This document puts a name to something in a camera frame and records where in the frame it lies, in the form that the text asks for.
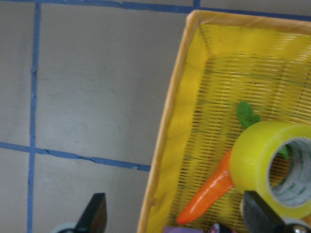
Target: green leaf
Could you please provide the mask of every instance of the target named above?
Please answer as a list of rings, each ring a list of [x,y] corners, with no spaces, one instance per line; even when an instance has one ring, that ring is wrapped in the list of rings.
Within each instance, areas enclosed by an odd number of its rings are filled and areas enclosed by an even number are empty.
[[[245,130],[251,125],[260,122],[260,116],[255,115],[252,106],[244,100],[238,105],[237,118]]]
[[[281,155],[284,159],[288,160],[290,158],[289,150],[290,150],[289,146],[285,145],[277,152],[277,154]]]

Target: yellow tape roll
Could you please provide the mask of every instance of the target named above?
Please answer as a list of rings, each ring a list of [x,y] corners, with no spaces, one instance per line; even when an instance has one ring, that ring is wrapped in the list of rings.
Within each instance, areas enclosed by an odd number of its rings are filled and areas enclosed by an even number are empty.
[[[272,161],[284,145],[291,149],[290,168],[275,187],[269,183]],[[235,186],[255,190],[281,216],[311,213],[311,126],[261,121],[246,129],[233,146],[230,174]]]

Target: purple block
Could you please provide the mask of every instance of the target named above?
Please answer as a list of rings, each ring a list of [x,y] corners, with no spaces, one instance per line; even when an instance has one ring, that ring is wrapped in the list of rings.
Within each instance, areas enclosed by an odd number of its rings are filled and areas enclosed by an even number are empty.
[[[163,233],[204,233],[204,231],[183,227],[165,227]]]

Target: orange toy carrot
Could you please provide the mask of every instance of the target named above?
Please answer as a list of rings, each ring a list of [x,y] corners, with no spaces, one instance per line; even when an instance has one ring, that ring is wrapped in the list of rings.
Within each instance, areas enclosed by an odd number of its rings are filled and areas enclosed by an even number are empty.
[[[234,187],[229,173],[232,149],[224,155],[215,172],[196,192],[192,200],[179,215],[177,222],[181,225],[196,220],[222,195]]]

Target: plastic basket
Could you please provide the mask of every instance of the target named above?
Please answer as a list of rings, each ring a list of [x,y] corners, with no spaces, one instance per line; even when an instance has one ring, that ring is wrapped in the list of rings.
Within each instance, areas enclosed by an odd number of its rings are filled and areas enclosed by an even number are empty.
[[[193,11],[173,71],[138,233],[161,233],[242,132],[236,107],[263,120],[311,122],[311,23]],[[188,227],[247,232],[231,190]]]

